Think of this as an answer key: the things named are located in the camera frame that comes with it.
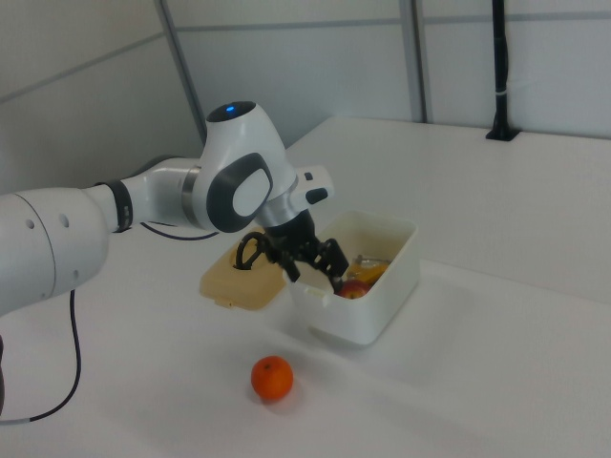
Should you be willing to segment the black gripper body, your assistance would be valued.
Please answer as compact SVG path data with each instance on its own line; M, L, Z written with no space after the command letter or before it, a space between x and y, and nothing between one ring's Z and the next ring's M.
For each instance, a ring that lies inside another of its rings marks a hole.
M318 239L309 212L301 212L286 223L265 227L264 232L281 259L314 260L317 256Z

